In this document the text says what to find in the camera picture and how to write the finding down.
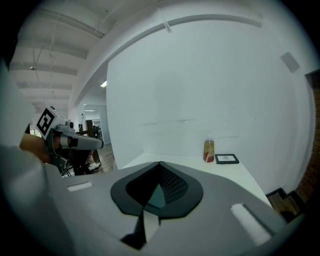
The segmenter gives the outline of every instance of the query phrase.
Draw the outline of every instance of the brick wall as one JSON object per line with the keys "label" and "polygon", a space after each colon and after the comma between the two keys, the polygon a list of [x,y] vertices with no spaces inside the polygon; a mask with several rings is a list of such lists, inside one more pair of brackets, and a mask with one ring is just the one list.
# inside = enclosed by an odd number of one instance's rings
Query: brick wall
{"label": "brick wall", "polygon": [[320,181],[320,70],[306,75],[313,89],[315,103],[315,134],[312,154],[305,173],[295,192],[306,204],[312,198]]}

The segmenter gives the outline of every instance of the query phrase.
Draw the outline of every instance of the black baseboard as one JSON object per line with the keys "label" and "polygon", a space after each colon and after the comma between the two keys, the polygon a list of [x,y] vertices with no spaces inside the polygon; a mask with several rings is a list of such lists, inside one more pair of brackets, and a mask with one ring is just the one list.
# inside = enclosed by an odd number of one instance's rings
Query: black baseboard
{"label": "black baseboard", "polygon": [[300,213],[303,213],[306,210],[306,204],[303,202],[303,200],[301,199],[301,197],[297,194],[297,192],[295,190],[293,190],[287,194],[284,191],[284,189],[282,187],[280,187],[280,188],[266,194],[265,196],[268,198],[268,197],[273,196],[277,193],[280,195],[280,197],[283,200],[287,197],[292,197],[292,199],[295,201],[296,205],[299,207]]}

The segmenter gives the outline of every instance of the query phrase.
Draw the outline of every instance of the person's arm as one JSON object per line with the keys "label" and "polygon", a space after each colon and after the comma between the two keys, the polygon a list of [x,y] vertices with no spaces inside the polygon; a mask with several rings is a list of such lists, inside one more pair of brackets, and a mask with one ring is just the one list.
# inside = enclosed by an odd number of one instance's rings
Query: person's arm
{"label": "person's arm", "polygon": [[[54,149],[58,149],[60,144],[60,136],[53,137]],[[29,151],[36,155],[41,162],[51,164],[50,155],[45,146],[45,141],[38,136],[25,133],[20,142],[20,149]]]}

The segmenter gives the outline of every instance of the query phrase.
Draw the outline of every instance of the black picture frame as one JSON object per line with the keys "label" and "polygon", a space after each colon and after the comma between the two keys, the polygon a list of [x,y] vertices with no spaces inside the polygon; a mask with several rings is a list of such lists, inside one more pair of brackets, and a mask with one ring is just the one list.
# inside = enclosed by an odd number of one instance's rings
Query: black picture frame
{"label": "black picture frame", "polygon": [[[235,161],[219,161],[218,156],[233,156]],[[240,163],[235,154],[215,154],[215,160],[217,165],[232,165]]]}

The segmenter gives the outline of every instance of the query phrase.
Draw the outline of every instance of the gray plastic surface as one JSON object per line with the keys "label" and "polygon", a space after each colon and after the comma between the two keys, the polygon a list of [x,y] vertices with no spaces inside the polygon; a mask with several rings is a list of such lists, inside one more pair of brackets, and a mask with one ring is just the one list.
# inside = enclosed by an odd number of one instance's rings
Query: gray plastic surface
{"label": "gray plastic surface", "polygon": [[[269,206],[236,183],[167,163],[197,179],[203,187],[203,198],[186,217],[162,220],[151,240],[136,250],[119,240],[133,232],[138,218],[121,213],[110,189],[117,180],[151,163],[61,178],[55,166],[42,165],[35,156],[18,148],[0,147],[0,155],[1,163],[11,163],[0,176],[11,208],[33,236],[60,255],[243,254],[256,246],[230,211],[236,203],[244,203],[274,234],[286,225]],[[93,186],[68,190],[68,186],[85,182]]]}

